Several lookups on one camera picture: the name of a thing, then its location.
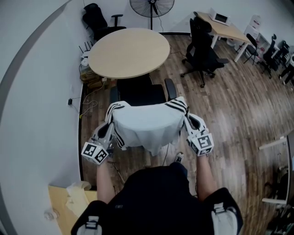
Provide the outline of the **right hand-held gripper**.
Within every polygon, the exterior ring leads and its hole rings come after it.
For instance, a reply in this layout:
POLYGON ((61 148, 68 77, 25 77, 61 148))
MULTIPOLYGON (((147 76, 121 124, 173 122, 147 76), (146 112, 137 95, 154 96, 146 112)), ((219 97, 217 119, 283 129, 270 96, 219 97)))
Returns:
POLYGON ((214 148, 214 141, 204 120, 195 114, 187 114, 184 117, 184 125, 188 133, 188 145, 195 154, 203 156, 211 153, 214 148))

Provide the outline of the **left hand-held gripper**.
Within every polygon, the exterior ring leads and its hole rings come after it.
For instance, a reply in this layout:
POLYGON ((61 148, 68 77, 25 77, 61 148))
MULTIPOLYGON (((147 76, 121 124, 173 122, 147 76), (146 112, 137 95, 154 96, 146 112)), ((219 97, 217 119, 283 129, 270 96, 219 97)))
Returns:
POLYGON ((89 162, 101 165, 113 153, 113 123, 103 123, 93 132, 93 137, 85 142, 81 155, 89 162))

